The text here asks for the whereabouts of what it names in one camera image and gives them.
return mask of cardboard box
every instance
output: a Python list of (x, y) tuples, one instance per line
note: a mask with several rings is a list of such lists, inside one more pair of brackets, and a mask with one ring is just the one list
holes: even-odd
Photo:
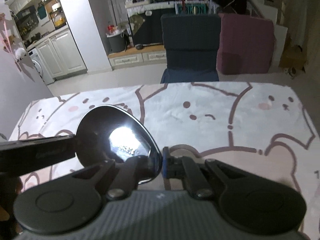
[(301, 47), (295, 45), (288, 47), (284, 50), (279, 67), (280, 68), (292, 68), (302, 70), (304, 64), (307, 61), (307, 53), (302, 51)]

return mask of pink chair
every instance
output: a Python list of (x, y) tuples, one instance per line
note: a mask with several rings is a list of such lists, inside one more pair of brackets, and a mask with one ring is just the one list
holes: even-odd
[(219, 14), (217, 69), (225, 75), (267, 73), (275, 45), (270, 20), (240, 14)]

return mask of countertop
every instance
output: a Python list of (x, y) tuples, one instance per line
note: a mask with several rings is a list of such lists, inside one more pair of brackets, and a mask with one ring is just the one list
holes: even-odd
[(126, 51), (110, 53), (108, 55), (108, 58), (124, 57), (124, 56), (128, 56), (128, 55), (133, 55), (133, 54), (161, 51), (161, 50), (165, 50), (165, 48), (162, 44), (161, 45), (146, 46), (143, 49), (136, 49), (135, 47), (133, 47), (133, 48), (127, 49)]
[(56, 34), (58, 34), (58, 33), (60, 33), (60, 32), (65, 31), (65, 30), (68, 29), (68, 28), (69, 28), (68, 25), (63, 26), (63, 27), (61, 27), (60, 29), (55, 30), (55, 31), (53, 31), (52, 33), (49, 33), (48, 35), (42, 37), (41, 39), (39, 39), (39, 41), (36, 41), (35, 43), (33, 43), (33, 44), (31, 44), (29, 47), (27, 47), (27, 52), (29, 52), (30, 50), (32, 50), (33, 48), (35, 48), (36, 46), (38, 46), (41, 42), (47, 40), (48, 38), (51, 38), (52, 36), (54, 36), (54, 35), (56, 35)]

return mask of refrigerator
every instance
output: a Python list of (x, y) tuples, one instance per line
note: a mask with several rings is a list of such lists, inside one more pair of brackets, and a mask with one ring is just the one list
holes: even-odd
[(0, 34), (0, 137), (7, 140), (30, 102), (53, 95), (24, 51), (10, 9), (3, 3)]

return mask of dark blue chair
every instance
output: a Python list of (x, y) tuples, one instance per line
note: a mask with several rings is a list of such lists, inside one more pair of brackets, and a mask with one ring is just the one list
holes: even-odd
[(161, 83), (219, 81), (219, 16), (168, 14), (161, 17), (161, 25), (167, 54)]

